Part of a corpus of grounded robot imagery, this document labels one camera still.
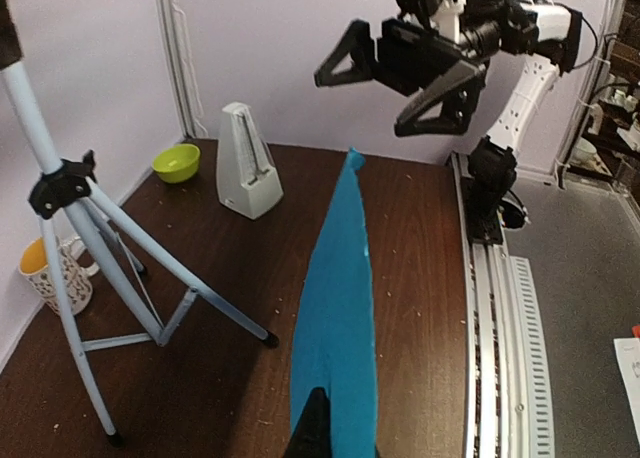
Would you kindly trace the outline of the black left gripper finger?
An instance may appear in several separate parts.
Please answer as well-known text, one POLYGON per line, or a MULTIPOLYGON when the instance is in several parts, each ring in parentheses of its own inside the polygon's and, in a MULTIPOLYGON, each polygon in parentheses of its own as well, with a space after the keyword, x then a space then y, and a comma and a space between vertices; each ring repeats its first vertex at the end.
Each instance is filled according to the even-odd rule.
POLYGON ((323 388, 313 388, 283 457, 331 458, 330 426, 330 400, 323 388))

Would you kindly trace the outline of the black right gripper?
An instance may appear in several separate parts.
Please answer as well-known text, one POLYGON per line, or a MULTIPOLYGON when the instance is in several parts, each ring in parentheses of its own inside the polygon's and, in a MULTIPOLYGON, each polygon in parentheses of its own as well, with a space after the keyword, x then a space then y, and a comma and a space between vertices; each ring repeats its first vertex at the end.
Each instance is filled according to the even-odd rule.
POLYGON ((434 29, 390 18, 376 42, 370 24, 353 20, 314 73, 317 87, 376 80, 410 96, 422 90, 398 115, 398 137, 463 135, 485 87, 488 24, 473 23, 455 43, 434 29))

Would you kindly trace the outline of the blue sheet music page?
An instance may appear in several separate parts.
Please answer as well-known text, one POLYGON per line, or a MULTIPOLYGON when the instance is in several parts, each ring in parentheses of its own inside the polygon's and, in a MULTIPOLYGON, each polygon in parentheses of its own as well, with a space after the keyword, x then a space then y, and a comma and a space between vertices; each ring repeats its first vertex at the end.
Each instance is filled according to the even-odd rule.
POLYGON ((311 255, 292 346, 291 436, 311 390, 323 388, 332 457, 378 454, 373 276, 358 180, 364 163, 348 151, 311 255))

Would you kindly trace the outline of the white perforated music stand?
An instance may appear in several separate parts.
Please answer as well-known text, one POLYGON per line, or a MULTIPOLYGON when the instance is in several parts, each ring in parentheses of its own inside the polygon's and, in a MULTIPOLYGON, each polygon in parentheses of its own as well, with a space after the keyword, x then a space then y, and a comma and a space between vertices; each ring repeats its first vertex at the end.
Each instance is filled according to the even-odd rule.
POLYGON ((149 341, 164 346, 198 298, 240 325, 266 347, 277 347, 279 339, 226 301, 172 256, 100 189, 94 173, 93 152, 87 152, 79 161, 69 161, 59 156, 23 63, 22 47, 8 0, 1 0, 1 80, 41 171, 28 202, 38 218, 64 333, 106 438, 113 447, 119 448, 123 438, 98 388, 89 364, 89 352, 149 341), (54 230, 53 218, 58 211, 64 212, 99 270, 142 326, 142 332, 104 339, 82 339, 71 309, 54 230), (146 271, 145 266, 123 243, 122 234, 132 238, 185 285, 184 297, 169 321, 161 320, 144 286, 133 285, 114 257, 114 251, 119 250, 129 261, 135 275, 141 276, 146 271))

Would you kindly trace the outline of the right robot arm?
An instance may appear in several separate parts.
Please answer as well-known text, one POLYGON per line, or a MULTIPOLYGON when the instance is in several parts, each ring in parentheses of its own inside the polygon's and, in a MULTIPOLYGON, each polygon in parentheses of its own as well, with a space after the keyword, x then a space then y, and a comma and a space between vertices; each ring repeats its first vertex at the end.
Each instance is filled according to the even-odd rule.
POLYGON ((403 9, 382 24, 352 21, 314 73, 318 87, 377 81, 409 98, 394 132, 462 135, 498 52, 526 60, 494 124, 468 157, 472 182, 467 222, 486 232, 516 180, 527 128, 556 80, 576 69, 582 14, 546 0, 501 0, 483 17, 465 21, 463 0, 443 0, 439 10, 403 9))

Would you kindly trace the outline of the white metronome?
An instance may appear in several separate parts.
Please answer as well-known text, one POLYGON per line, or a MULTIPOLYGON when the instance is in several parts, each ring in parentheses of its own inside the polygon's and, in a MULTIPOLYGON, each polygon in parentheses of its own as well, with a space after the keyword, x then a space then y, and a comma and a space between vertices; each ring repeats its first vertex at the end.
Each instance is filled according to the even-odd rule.
POLYGON ((229 103, 222 109, 216 185, 219 202, 251 220, 266 214, 284 196, 251 107, 241 102, 229 103))

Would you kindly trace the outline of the small yellow-green bowl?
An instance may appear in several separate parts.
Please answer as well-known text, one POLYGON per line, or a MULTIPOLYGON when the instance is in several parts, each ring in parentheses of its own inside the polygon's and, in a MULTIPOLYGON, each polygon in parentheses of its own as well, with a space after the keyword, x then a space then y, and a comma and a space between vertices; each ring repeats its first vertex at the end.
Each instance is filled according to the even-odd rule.
POLYGON ((201 150, 189 143, 177 144, 157 155, 152 162, 153 172, 165 183, 178 184, 196 175, 201 150))

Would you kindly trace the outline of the white sheet music papers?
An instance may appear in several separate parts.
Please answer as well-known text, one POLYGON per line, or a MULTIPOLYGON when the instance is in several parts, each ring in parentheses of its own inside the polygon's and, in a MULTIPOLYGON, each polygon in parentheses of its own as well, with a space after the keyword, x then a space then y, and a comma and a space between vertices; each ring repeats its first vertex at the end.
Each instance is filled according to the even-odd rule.
POLYGON ((616 358, 633 416, 639 415, 639 339, 616 338, 616 358))

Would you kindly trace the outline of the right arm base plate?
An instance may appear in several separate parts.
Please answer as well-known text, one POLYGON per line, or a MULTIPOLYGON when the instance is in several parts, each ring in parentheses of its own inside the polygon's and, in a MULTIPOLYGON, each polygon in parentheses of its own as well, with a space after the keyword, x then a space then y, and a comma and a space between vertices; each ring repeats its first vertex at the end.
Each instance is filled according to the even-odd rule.
POLYGON ((530 223, 526 206, 513 190, 509 190, 507 196, 500 200, 494 213, 485 217, 477 216, 469 207, 472 186, 472 178, 461 179, 465 229, 470 243, 502 245, 505 230, 521 230, 530 223))

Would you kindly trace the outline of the aluminium front rail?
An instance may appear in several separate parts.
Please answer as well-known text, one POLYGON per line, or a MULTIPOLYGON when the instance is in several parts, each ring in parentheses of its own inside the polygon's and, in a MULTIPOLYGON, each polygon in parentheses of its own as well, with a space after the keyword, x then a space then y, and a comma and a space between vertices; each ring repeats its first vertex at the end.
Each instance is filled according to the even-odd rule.
POLYGON ((553 457, 553 404, 528 259, 463 236, 466 457, 553 457))

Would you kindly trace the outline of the right aluminium frame post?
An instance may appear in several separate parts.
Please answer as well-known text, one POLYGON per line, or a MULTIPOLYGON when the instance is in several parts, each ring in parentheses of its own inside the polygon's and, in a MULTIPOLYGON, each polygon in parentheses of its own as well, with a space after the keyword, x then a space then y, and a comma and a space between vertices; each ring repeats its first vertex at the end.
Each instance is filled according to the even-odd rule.
POLYGON ((198 89, 188 19, 179 0, 155 0, 165 60, 185 139, 208 138, 198 89))

